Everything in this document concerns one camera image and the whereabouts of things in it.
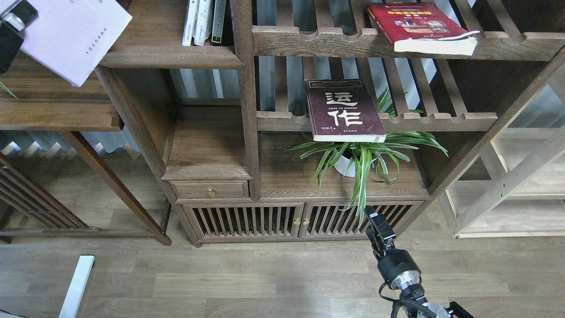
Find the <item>black device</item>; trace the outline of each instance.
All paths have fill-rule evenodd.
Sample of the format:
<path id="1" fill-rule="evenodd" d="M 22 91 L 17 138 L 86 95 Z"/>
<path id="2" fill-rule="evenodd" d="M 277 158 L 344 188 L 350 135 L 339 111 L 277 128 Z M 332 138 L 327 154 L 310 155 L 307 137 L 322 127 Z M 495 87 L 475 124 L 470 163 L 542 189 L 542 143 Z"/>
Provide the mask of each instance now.
<path id="1" fill-rule="evenodd" d="M 37 16 L 26 0 L 18 0 L 0 15 L 0 74 L 10 68 L 24 39 L 19 33 Z"/>
<path id="2" fill-rule="evenodd" d="M 377 267 L 384 279 L 379 288 L 379 296 L 393 303 L 391 318 L 397 317 L 400 308 L 405 309 L 408 318 L 473 318 L 456 302 L 449 303 L 448 308 L 429 302 L 421 285 L 421 270 L 408 251 L 399 250 L 394 246 L 396 234 L 389 222 L 372 207 L 365 207 L 365 214 L 371 221 L 371 227 L 365 234 L 371 241 L 373 255 L 378 261 Z M 400 290 L 399 299 L 383 296 L 385 286 Z"/>

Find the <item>white stand leg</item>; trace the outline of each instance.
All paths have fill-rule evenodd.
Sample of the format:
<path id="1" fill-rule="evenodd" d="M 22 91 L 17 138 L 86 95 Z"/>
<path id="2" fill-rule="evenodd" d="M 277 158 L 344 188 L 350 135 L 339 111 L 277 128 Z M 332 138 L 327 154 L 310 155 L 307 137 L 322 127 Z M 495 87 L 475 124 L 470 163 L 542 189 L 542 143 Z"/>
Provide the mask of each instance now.
<path id="1" fill-rule="evenodd" d="M 67 291 L 67 296 L 63 302 L 63 308 L 59 314 L 59 318 L 75 318 L 79 311 L 80 300 L 88 282 L 90 270 L 94 264 L 93 255 L 81 255 L 79 262 L 76 264 L 75 274 L 72 277 L 71 284 Z"/>

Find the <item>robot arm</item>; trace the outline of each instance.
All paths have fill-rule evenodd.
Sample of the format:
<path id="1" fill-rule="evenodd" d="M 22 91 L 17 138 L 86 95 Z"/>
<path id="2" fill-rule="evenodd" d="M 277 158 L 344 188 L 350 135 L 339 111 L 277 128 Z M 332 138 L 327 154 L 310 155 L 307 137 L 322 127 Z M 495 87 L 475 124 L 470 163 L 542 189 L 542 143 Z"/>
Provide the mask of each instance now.
<path id="1" fill-rule="evenodd" d="M 393 303 L 391 318 L 396 318 L 400 308 L 404 308 L 408 318 L 473 318 L 455 302 L 449 308 L 437 303 L 428 302 L 421 285 L 421 270 L 406 250 L 394 246 L 396 234 L 386 218 L 372 207 L 365 207 L 365 213 L 371 220 L 371 227 L 365 232 L 371 241 L 373 255 L 378 261 L 378 269 L 384 279 L 379 288 L 379 296 Z M 400 290 L 399 299 L 381 295 L 385 286 L 392 290 Z"/>

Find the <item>wooden shelf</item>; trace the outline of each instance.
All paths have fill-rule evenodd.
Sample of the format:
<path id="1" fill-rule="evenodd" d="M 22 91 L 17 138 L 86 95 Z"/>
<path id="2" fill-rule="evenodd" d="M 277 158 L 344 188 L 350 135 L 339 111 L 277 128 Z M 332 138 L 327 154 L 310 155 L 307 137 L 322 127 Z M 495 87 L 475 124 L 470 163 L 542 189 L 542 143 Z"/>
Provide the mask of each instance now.
<path id="1" fill-rule="evenodd" d="M 251 179 L 239 106 L 186 106 L 177 119 L 163 180 Z"/>
<path id="2" fill-rule="evenodd" d="M 102 83 L 91 74 L 73 87 L 19 53 L 2 82 L 18 97 L 0 91 L 0 129 L 120 131 L 122 122 Z"/>
<path id="3" fill-rule="evenodd" d="M 312 155 L 303 160 L 301 151 L 286 151 L 283 148 L 304 143 L 300 134 L 262 134 L 259 158 L 261 162 L 262 200 L 300 201 L 348 201 L 351 198 L 354 178 L 343 177 L 333 168 L 324 176 L 321 189 L 316 181 L 311 182 L 320 156 Z M 408 153 L 410 163 L 401 164 L 401 178 L 392 187 L 384 187 L 374 171 L 367 180 L 367 200 L 398 201 L 426 200 L 428 191 L 422 181 L 414 155 Z"/>
<path id="4" fill-rule="evenodd" d="M 367 58 L 357 58 L 357 70 L 359 77 L 365 81 L 369 88 L 369 94 L 375 105 L 377 95 L 374 90 L 373 77 Z M 386 131 L 487 131 L 498 119 L 496 113 L 474 113 L 468 111 L 463 101 L 459 88 L 453 78 L 447 60 L 435 60 L 438 76 L 449 94 L 450 105 L 444 105 L 442 111 L 438 110 L 436 100 L 432 94 L 432 88 L 428 83 L 422 61 L 419 58 L 410 59 L 409 64 L 414 77 L 414 83 L 422 100 L 423 114 L 410 112 L 406 102 L 404 89 L 400 81 L 400 75 L 394 59 L 382 59 L 386 72 L 389 89 L 394 101 L 398 116 L 391 117 L 388 114 L 379 114 Z M 332 58 L 330 61 L 330 72 L 332 78 L 343 79 L 344 72 L 341 60 Z M 302 58 L 304 79 L 315 77 L 314 59 Z M 284 57 L 275 59 L 276 71 L 276 101 L 275 111 L 258 111 L 257 128 L 261 131 L 311 131 L 310 119 L 302 116 L 299 120 L 293 119 L 289 112 L 287 74 Z M 301 113 L 306 113 L 306 105 L 302 105 Z"/>
<path id="5" fill-rule="evenodd" d="M 186 0 L 133 0 L 133 16 L 101 65 L 126 68 L 240 68 L 233 47 L 182 46 Z"/>
<path id="6" fill-rule="evenodd" d="M 488 188 L 484 182 L 458 181 L 442 202 L 444 213 L 460 216 Z M 565 235 L 563 200 L 506 200 L 479 216 L 460 238 Z"/>
<path id="7" fill-rule="evenodd" d="M 501 165 L 514 169 L 522 160 L 555 133 L 557 128 L 507 128 L 493 140 Z M 565 158 L 557 158 L 512 192 L 511 199 L 565 199 Z"/>
<path id="8" fill-rule="evenodd" d="M 565 45 L 565 35 L 549 32 L 520 33 L 507 14 L 504 6 L 497 7 L 496 19 L 503 31 L 483 31 L 481 24 L 466 1 L 454 1 L 454 11 L 467 29 L 480 30 L 479 41 L 472 56 L 431 55 L 394 52 L 385 37 L 378 33 L 366 17 L 364 0 L 352 0 L 351 14 L 355 18 L 357 32 L 344 34 L 333 27 L 329 5 L 316 1 L 315 32 L 301 32 L 292 25 L 292 3 L 277 1 L 277 26 L 253 26 L 255 55 L 303 56 L 303 57 L 396 57 L 396 58 L 447 58 L 492 59 L 513 61 L 549 61 Z"/>

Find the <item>cabinet door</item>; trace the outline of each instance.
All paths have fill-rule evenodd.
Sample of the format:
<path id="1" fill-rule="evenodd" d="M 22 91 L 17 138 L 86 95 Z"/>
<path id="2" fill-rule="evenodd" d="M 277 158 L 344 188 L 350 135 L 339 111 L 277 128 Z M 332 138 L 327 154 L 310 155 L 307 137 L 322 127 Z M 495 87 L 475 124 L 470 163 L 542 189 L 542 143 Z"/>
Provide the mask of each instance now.
<path id="1" fill-rule="evenodd" d="M 267 241 L 298 237 L 304 203 L 182 207 L 202 242 Z"/>
<path id="2" fill-rule="evenodd" d="M 394 228 L 402 224 L 422 204 L 422 201 L 368 202 L 383 214 Z M 369 220 L 364 216 L 359 226 L 357 207 L 345 209 L 346 203 L 308 203 L 304 209 L 298 237 L 366 238 Z"/>

